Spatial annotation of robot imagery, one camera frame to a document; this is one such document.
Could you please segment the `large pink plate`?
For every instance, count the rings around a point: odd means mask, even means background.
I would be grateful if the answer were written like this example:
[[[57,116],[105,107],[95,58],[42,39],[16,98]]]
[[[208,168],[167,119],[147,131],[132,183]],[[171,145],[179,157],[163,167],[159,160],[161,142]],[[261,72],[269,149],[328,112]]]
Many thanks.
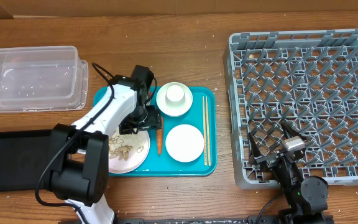
[[[146,159],[150,149],[147,131],[137,134],[120,134],[119,128],[109,139],[109,172],[125,174],[137,169]]]

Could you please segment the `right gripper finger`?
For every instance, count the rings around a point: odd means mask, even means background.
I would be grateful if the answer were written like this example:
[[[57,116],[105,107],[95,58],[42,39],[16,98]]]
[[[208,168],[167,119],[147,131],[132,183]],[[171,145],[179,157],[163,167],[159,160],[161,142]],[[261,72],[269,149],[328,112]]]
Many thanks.
[[[260,152],[252,133],[248,133],[248,140],[249,140],[249,162],[252,165],[259,165],[260,160],[262,158],[262,153]]]
[[[283,130],[283,134],[285,136],[285,139],[290,139],[293,137],[300,137],[304,142],[306,142],[306,137],[303,136],[302,134],[300,134],[298,131],[296,131],[295,129],[292,128],[292,126],[287,123],[286,121],[282,121],[280,123],[282,130]]]

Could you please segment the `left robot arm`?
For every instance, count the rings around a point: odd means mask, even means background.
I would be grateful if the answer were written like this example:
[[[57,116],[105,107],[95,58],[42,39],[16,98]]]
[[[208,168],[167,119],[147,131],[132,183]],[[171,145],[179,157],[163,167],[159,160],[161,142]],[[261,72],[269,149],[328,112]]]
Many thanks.
[[[50,135],[47,165],[35,187],[46,207],[71,207],[80,223],[115,223],[104,192],[109,178],[109,138],[161,129],[160,110],[149,104],[157,79],[150,68],[136,65],[129,77],[112,75],[97,63],[93,68],[107,89],[85,116],[70,126],[57,124]]]

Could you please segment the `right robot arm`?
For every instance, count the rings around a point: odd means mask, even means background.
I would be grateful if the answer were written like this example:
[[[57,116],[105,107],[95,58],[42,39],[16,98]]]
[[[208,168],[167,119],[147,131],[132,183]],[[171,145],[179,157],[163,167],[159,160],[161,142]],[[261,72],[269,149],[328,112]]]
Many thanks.
[[[260,152],[254,135],[248,134],[249,160],[260,170],[273,174],[289,206],[266,222],[334,223],[332,216],[323,213],[328,209],[328,183],[319,176],[304,178],[296,164],[305,155],[307,138],[286,122],[282,122],[281,127],[285,136],[282,148],[267,156]]]

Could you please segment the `white cup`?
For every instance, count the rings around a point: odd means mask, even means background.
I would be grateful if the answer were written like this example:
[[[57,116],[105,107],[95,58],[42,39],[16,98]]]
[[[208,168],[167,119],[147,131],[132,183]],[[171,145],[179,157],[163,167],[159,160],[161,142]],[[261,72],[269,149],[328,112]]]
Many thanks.
[[[185,92],[180,85],[171,85],[166,90],[166,100],[169,103],[181,103],[185,99]]]

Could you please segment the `peanut and rice scraps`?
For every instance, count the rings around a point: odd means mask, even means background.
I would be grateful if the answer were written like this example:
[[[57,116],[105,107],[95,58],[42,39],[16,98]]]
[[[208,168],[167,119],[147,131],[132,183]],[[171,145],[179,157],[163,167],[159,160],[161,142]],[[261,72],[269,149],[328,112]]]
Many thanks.
[[[142,134],[119,134],[119,130],[109,139],[109,158],[128,161],[132,155],[145,149],[147,139]]]

